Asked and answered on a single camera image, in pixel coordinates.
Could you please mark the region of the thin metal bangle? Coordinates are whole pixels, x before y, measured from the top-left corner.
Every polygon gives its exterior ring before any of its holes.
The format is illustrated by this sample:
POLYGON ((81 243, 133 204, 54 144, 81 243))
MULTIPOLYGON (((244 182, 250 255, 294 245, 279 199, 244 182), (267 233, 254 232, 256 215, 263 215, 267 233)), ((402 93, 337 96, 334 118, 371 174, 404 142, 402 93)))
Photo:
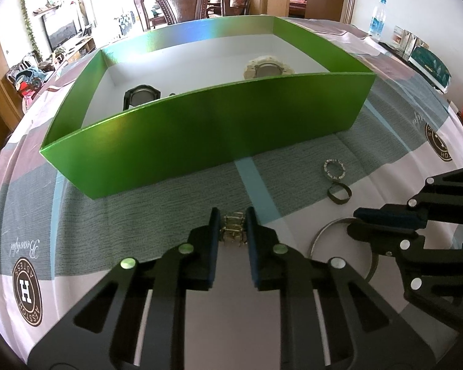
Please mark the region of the thin metal bangle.
MULTIPOLYGON (((349 225, 351 223, 353 223, 354 221, 356 220, 355 217, 343 217, 343 218, 339 218, 339 219, 336 219, 336 220, 332 220, 331 222, 329 222, 328 224, 324 225, 313 237, 313 239, 311 240, 311 243, 310 243, 310 247, 309 247, 309 258, 312 260, 314 259, 314 249, 315 249, 315 246, 317 245, 318 241, 319 241, 319 238, 326 232, 329 230, 330 227, 332 226, 335 226, 335 225, 338 225, 338 224, 344 224, 344 225, 349 225)), ((373 276, 375 275, 376 271, 377 271, 377 267, 378 267, 378 264, 379 264, 379 256, 377 254, 375 254, 374 252, 371 252, 371 263, 370 263, 370 268, 369 268, 369 271, 368 273, 366 274, 365 276, 365 280, 367 282, 370 282, 373 278, 373 276)))

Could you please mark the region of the dark thin ring band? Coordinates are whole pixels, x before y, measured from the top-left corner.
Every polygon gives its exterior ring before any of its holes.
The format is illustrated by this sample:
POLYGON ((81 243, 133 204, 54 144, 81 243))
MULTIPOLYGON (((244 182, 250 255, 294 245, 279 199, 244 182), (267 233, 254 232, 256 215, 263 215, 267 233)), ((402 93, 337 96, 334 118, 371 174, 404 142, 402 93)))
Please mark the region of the dark thin ring band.
POLYGON ((347 204, 352 196, 352 189, 342 182, 333 182, 327 190, 327 197, 336 205, 347 204))

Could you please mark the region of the cream wrist watch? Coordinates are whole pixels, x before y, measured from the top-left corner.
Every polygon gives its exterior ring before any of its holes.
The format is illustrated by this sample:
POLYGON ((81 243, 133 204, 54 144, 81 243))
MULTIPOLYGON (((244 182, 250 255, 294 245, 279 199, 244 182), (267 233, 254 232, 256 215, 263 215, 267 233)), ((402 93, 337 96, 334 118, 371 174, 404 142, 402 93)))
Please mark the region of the cream wrist watch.
POLYGON ((248 80, 292 74, 295 74, 295 71, 276 57, 261 56, 248 62, 243 73, 243 78, 248 80))

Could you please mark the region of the black wrist watch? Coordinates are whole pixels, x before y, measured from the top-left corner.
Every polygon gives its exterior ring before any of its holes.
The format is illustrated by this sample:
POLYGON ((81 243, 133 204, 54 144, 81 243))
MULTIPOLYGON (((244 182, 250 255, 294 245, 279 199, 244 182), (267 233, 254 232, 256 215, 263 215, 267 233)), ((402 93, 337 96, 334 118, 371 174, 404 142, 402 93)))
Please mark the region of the black wrist watch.
POLYGON ((123 111, 151 103, 161 97, 161 91, 156 88, 141 84, 127 90, 123 97, 123 111))

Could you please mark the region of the striped bed sheet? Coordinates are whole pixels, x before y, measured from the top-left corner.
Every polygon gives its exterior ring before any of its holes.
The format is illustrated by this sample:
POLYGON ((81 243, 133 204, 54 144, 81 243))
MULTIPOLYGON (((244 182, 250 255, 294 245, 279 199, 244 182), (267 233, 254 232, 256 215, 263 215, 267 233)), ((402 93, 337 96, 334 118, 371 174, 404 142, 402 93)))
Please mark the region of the striped bed sheet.
MULTIPOLYGON (((21 359, 124 257, 147 261, 183 241, 212 207, 258 219, 309 254, 314 235, 360 206, 404 204, 425 180, 463 167, 457 114, 413 70, 374 53, 351 25, 306 20, 377 75, 353 126, 335 135, 241 159, 157 185, 90 199, 48 164, 41 142, 65 96, 47 92, 0 154, 0 333, 21 359), (347 204, 327 197, 333 182, 347 204)), ((315 246, 335 254, 341 225, 315 246)))

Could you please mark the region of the teal box on shelf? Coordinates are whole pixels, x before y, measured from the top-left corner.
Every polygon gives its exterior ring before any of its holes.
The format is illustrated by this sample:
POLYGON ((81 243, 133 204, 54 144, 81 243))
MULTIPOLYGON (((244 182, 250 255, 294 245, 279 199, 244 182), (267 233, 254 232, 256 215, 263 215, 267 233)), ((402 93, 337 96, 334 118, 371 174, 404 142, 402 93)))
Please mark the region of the teal box on shelf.
POLYGON ((408 62, 415 66, 443 94, 448 92, 451 74, 448 67, 432 51, 422 46, 413 49, 408 62))

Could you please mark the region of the plastic water bottle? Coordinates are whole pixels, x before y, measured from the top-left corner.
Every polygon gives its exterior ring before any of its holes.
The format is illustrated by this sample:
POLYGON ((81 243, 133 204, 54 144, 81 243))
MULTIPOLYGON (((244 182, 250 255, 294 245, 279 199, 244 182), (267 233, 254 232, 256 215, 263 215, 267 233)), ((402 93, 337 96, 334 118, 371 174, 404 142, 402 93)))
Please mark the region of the plastic water bottle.
POLYGON ((386 0, 380 0, 369 24, 369 35, 376 41, 381 40, 381 34, 386 23, 386 0))

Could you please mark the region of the green cardboard box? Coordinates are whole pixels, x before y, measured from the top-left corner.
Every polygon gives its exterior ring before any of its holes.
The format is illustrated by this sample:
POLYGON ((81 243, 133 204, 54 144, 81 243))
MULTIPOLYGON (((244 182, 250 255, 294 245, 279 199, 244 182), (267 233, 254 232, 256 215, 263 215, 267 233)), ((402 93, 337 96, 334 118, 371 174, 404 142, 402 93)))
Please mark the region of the green cardboard box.
POLYGON ((97 51, 41 155, 97 199, 347 130, 374 81, 360 60, 281 18, 179 23, 97 51), (295 74, 245 80, 261 56, 295 74), (141 84, 161 97, 123 111, 141 84))

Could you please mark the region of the pile of clothes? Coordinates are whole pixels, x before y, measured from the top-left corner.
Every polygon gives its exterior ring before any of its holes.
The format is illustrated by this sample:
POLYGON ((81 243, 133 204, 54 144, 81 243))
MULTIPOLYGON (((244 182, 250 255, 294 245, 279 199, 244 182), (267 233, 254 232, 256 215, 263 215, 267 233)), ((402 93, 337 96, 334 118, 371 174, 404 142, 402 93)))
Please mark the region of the pile of clothes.
POLYGON ((34 66, 18 64, 6 73, 6 78, 21 98, 33 100, 52 75, 53 71, 44 71, 34 66))

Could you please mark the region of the black television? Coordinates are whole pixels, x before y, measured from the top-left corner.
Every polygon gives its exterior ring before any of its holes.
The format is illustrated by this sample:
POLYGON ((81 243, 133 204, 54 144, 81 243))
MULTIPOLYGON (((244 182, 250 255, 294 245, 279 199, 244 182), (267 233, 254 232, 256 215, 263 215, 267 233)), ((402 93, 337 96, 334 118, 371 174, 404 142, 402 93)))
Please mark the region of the black television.
POLYGON ((77 35, 76 23, 68 14, 57 11, 50 12, 50 14, 44 14, 41 17, 41 22, 51 50, 55 50, 77 35))

